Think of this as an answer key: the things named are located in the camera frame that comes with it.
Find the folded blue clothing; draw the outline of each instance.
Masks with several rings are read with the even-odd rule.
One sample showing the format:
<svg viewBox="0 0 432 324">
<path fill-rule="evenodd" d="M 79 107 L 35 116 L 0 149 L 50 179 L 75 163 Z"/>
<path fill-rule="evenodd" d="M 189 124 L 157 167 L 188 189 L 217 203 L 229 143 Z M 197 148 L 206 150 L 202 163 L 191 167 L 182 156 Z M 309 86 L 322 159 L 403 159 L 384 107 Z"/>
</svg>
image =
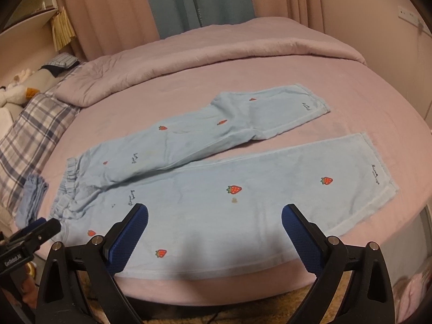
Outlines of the folded blue clothing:
<svg viewBox="0 0 432 324">
<path fill-rule="evenodd" d="M 396 191 L 367 135 L 354 134 L 191 162 L 118 184 L 90 201 L 80 218 L 63 218 L 58 237 L 67 245 L 86 243 L 105 235 L 135 203 L 143 203 L 148 226 L 119 276 L 234 276 L 298 257 L 281 223 L 288 203 L 326 235 L 341 236 Z"/>
<path fill-rule="evenodd" d="M 37 219 L 48 184 L 40 175 L 30 174 L 23 190 L 22 200 L 15 216 L 15 224 L 19 229 L 27 227 Z"/>
<path fill-rule="evenodd" d="M 223 92 L 201 110 L 70 158 L 51 215 L 80 218 L 98 194 L 131 178 L 142 179 L 249 140 L 269 139 L 329 111 L 324 100 L 301 85 Z"/>
</svg>

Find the metal screw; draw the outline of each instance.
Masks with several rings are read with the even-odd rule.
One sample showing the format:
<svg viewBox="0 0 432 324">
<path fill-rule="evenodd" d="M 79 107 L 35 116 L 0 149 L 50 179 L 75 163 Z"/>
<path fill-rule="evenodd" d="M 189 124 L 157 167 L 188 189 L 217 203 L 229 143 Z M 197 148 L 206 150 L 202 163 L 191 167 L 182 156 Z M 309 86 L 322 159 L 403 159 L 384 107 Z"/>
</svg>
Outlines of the metal screw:
<svg viewBox="0 0 432 324">
<path fill-rule="evenodd" d="M 104 240 L 103 237 L 101 237 L 100 235 L 97 235 L 92 239 L 92 244 L 93 245 L 99 245 L 103 240 Z"/>
<path fill-rule="evenodd" d="M 339 238 L 336 236 L 329 236 L 328 242 L 330 242 L 332 245 L 337 245 L 339 243 Z"/>
<path fill-rule="evenodd" d="M 374 251 L 379 250 L 378 244 L 376 242 L 373 242 L 373 241 L 369 244 L 369 247 Z"/>
<path fill-rule="evenodd" d="M 63 244 L 60 241 L 54 242 L 52 245 L 52 249 L 54 251 L 60 250 Z"/>
</svg>

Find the beige wall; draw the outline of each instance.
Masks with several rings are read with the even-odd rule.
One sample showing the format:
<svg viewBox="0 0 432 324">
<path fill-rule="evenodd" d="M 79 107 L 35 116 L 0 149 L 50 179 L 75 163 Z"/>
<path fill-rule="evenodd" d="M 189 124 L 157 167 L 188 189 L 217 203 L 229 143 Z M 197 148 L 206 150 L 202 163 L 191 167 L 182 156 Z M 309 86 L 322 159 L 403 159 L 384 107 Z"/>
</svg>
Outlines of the beige wall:
<svg viewBox="0 0 432 324">
<path fill-rule="evenodd" d="M 432 38 L 398 17 L 398 6 L 417 13 L 413 4 L 409 0 L 321 3 L 325 33 L 360 51 L 369 67 L 425 118 L 432 101 Z"/>
<path fill-rule="evenodd" d="M 23 69 L 38 70 L 56 54 L 49 24 L 8 31 L 0 36 L 0 85 L 8 85 Z"/>
</svg>

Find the mattress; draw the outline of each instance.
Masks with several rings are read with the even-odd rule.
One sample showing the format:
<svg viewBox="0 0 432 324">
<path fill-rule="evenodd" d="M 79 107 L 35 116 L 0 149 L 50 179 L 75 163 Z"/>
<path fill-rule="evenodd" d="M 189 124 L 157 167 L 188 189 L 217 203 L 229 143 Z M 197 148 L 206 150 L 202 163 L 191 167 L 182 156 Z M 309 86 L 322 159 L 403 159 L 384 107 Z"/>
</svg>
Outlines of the mattress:
<svg viewBox="0 0 432 324">
<path fill-rule="evenodd" d="M 364 64 L 318 56 L 248 58 L 187 69 L 132 86 L 83 109 L 42 172 L 50 187 L 39 215 L 49 214 L 67 158 L 101 141 L 197 110 L 222 91 L 254 92 L 294 83 L 303 84 L 325 99 L 331 113 L 275 138 L 248 143 L 209 159 L 366 132 L 400 191 L 342 239 L 360 246 L 371 240 L 386 241 L 418 215 L 432 193 L 431 132 L 411 105 Z M 48 252 L 46 244 L 40 255 L 46 257 Z M 299 260 L 252 274 L 216 279 L 145 280 L 121 274 L 116 277 L 127 296 L 177 305 L 245 302 L 288 292 L 313 280 L 314 276 L 306 272 Z"/>
</svg>

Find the power strip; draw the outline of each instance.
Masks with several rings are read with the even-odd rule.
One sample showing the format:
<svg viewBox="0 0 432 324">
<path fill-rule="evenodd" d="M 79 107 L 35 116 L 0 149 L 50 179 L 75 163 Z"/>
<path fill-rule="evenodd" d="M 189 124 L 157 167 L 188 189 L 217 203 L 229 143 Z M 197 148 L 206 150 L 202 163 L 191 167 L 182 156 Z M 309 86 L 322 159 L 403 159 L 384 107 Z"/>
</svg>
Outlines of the power strip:
<svg viewBox="0 0 432 324">
<path fill-rule="evenodd" d="M 422 26 L 423 32 L 425 32 L 429 36 L 432 36 L 431 31 L 429 30 L 429 28 L 427 27 L 426 23 L 422 18 L 420 18 L 418 15 L 407 10 L 404 7 L 399 6 L 398 8 L 399 8 L 399 13 L 398 13 L 399 18 L 411 23 L 412 25 L 415 25 L 416 27 Z"/>
</svg>

